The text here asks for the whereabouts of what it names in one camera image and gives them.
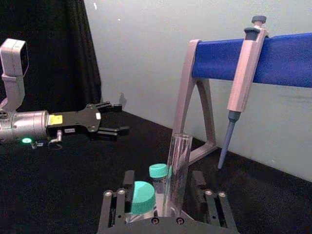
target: robotic arm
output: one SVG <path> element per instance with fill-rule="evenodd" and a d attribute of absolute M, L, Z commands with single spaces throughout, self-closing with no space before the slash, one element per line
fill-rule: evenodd
<path fill-rule="evenodd" d="M 102 128 L 101 114 L 121 112 L 120 104 L 110 102 L 87 104 L 81 111 L 49 114 L 47 111 L 16 112 L 25 96 L 23 77 L 28 68 L 26 42 L 7 39 L 0 47 L 2 80 L 6 99 L 0 104 L 0 143 L 31 144 L 35 149 L 60 144 L 63 135 L 86 134 L 90 139 L 116 140 L 118 135 L 127 135 L 128 127 Z"/>

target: gray stand leg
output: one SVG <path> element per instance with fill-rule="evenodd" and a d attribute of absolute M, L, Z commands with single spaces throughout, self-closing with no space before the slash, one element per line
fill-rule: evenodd
<path fill-rule="evenodd" d="M 182 70 L 182 79 L 180 83 L 179 96 L 175 112 L 175 121 L 173 126 L 173 134 L 183 132 L 192 92 L 195 85 L 197 85 L 203 108 L 207 141 L 203 146 L 191 152 L 190 164 L 200 160 L 217 148 L 215 143 L 215 127 L 209 80 L 192 78 L 192 69 L 198 42 L 200 42 L 200 40 L 192 40 L 187 50 Z"/>

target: pipette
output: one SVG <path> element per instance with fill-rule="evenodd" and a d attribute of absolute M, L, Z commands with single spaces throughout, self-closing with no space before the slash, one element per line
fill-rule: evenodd
<path fill-rule="evenodd" d="M 245 28 L 245 39 L 239 54 L 238 64 L 231 89 L 230 99 L 227 109 L 229 110 L 229 126 L 226 132 L 223 148 L 221 151 L 218 169 L 222 168 L 235 123 L 246 108 L 248 95 L 254 74 L 258 65 L 264 38 L 269 34 L 262 24 L 266 22 L 265 16 L 254 16 L 252 19 L 253 27 Z"/>

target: black table surface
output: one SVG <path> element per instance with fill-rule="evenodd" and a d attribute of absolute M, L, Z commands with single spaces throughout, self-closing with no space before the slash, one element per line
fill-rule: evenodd
<path fill-rule="evenodd" d="M 128 125 L 131 132 L 117 142 L 67 136 L 60 151 L 2 146 L 0 233 L 94 234 L 105 190 L 120 188 L 126 170 L 150 181 L 149 165 L 166 163 L 169 128 L 126 112 L 105 114 L 103 122 Z M 202 144 L 193 140 L 194 148 Z M 312 234 L 312 183 L 235 154 L 219 172 L 219 154 L 216 150 L 189 172 L 203 171 L 213 191 L 228 194 L 240 233 Z"/>

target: glass test tube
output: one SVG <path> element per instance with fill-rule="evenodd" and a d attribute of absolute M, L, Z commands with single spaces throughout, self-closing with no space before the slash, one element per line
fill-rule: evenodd
<path fill-rule="evenodd" d="M 191 154 L 192 137 L 187 134 L 173 134 L 168 157 L 168 173 L 163 202 L 163 216 L 180 216 L 189 159 Z"/>

